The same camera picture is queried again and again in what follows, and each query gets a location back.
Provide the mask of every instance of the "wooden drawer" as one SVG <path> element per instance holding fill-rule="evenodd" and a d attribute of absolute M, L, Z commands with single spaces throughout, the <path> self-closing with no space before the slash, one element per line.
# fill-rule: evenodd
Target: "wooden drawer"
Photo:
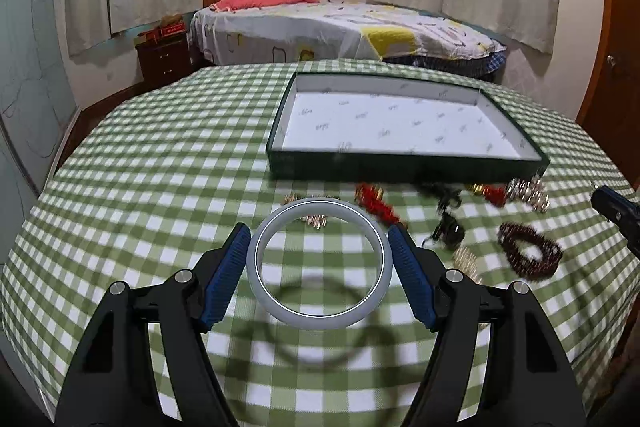
<path fill-rule="evenodd" d="M 193 72 L 185 34 L 141 44 L 137 50 L 142 76 L 153 86 L 166 86 Z"/>

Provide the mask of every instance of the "jewelry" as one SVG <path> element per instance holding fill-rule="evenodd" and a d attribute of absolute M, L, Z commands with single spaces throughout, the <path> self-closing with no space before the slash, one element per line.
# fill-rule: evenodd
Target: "jewelry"
<path fill-rule="evenodd" d="M 493 206 L 502 208 L 507 203 L 507 191 L 501 186 L 473 184 L 468 187 L 476 196 L 484 196 Z"/>
<path fill-rule="evenodd" d="M 523 201 L 540 214 L 544 214 L 549 208 L 549 196 L 540 176 L 533 176 L 530 182 L 519 179 L 511 180 L 505 190 L 508 200 Z"/>
<path fill-rule="evenodd" d="M 293 201 L 298 201 L 301 199 L 302 199 L 302 196 L 300 196 L 299 194 L 295 194 L 295 193 L 290 194 L 289 196 L 285 196 L 283 204 L 292 203 Z M 320 230 L 321 227 L 326 227 L 326 216 L 324 216 L 323 214 L 314 214 L 313 216 L 302 216 L 300 217 L 300 221 L 310 225 L 311 227 L 314 227 L 316 230 Z"/>
<path fill-rule="evenodd" d="M 309 215 L 335 216 L 357 226 L 378 254 L 378 275 L 366 297 L 353 308 L 333 315 L 308 315 L 287 308 L 268 291 L 262 280 L 262 256 L 269 240 L 291 219 Z M 246 254 L 246 273 L 257 301 L 281 322 L 302 330 L 346 328 L 375 310 L 386 294 L 393 272 L 391 246 L 380 225 L 353 204 L 329 198 L 308 198 L 281 206 L 267 217 L 251 238 Z"/>
<path fill-rule="evenodd" d="M 361 183 L 356 186 L 355 201 L 358 206 L 361 206 L 367 212 L 376 216 L 388 227 L 396 223 L 401 223 L 400 218 L 396 216 L 393 208 L 383 203 L 383 195 L 384 190 L 382 190 L 381 187 Z M 402 224 L 406 229 L 408 228 L 406 223 Z"/>
<path fill-rule="evenodd" d="M 516 241 L 526 241 L 538 247 L 542 261 L 524 257 Z M 548 279 L 556 272 L 562 259 L 562 249 L 557 243 L 527 225 L 502 223 L 498 229 L 498 243 L 507 254 L 514 272 L 529 280 Z"/>
<path fill-rule="evenodd" d="M 436 229 L 431 234 L 431 238 L 434 241 L 442 238 L 443 243 L 450 250 L 455 250 L 460 246 L 462 240 L 465 238 L 465 229 L 456 218 L 451 216 L 446 211 L 442 212 L 442 217 L 438 223 Z"/>
<path fill-rule="evenodd" d="M 476 256 L 467 247 L 462 245 L 453 253 L 453 266 L 466 274 L 476 284 L 482 284 L 482 277 L 478 273 Z"/>
<path fill-rule="evenodd" d="M 445 212 L 449 207 L 453 209 L 460 208 L 462 204 L 460 188 L 444 183 L 420 183 L 415 186 L 420 194 L 438 198 L 438 212 L 440 214 Z"/>

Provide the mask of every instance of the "blue gripper pad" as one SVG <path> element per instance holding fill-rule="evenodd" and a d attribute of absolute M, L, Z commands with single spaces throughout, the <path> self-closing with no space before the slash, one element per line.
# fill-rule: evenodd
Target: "blue gripper pad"
<path fill-rule="evenodd" d="M 231 297 L 246 265 L 246 253 L 251 241 L 251 230 L 246 225 L 236 233 L 218 269 L 204 291 L 204 310 L 200 321 L 210 330 L 225 317 Z"/>
<path fill-rule="evenodd" d="M 411 245 L 407 243 L 396 225 L 389 228 L 387 237 L 391 245 L 394 267 L 414 317 L 427 328 L 431 328 L 436 320 L 433 308 L 433 287 L 415 258 Z"/>

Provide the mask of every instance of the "wooden bead bracelet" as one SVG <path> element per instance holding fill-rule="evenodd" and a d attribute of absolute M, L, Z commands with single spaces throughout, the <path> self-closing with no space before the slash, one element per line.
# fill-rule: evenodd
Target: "wooden bead bracelet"
<path fill-rule="evenodd" d="M 542 261 L 524 257 L 516 241 L 526 241 L 538 247 Z M 507 254 L 507 260 L 514 272 L 525 279 L 548 279 L 556 272 L 562 259 L 562 249 L 557 243 L 548 240 L 527 225 L 502 223 L 498 229 L 498 243 Z"/>

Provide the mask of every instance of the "red pillow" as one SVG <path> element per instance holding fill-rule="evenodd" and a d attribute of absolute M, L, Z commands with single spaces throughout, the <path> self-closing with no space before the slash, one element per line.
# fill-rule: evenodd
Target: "red pillow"
<path fill-rule="evenodd" d="M 214 11 L 236 11 L 245 8 L 265 8 L 267 6 L 279 6 L 281 4 L 295 4 L 299 2 L 318 2 L 317 0 L 222 0 L 214 3 L 210 8 Z"/>

